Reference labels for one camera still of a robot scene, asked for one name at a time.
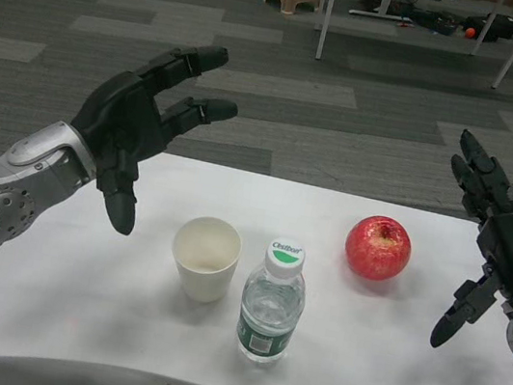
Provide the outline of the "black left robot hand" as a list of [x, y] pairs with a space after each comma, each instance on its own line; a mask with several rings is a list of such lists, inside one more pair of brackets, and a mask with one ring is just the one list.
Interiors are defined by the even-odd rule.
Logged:
[[139, 69], [108, 79], [71, 120], [71, 127], [93, 155], [96, 187], [118, 233], [127, 235], [134, 229], [137, 200], [133, 186], [141, 161], [162, 153], [177, 136], [193, 128], [238, 114], [233, 101], [192, 97], [160, 112], [155, 96], [228, 61], [228, 51], [219, 45], [174, 48]]

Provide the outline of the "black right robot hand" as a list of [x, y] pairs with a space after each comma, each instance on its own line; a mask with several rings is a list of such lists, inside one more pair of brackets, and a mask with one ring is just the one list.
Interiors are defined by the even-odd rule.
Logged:
[[510, 181], [496, 158], [488, 155], [467, 129], [461, 133], [461, 154], [450, 165], [463, 193], [462, 204], [478, 221], [476, 245], [482, 258], [483, 275], [468, 280], [454, 292], [454, 303], [436, 323], [430, 337], [437, 348], [450, 340], [465, 323], [473, 324], [497, 301], [500, 293], [513, 316], [513, 200]]

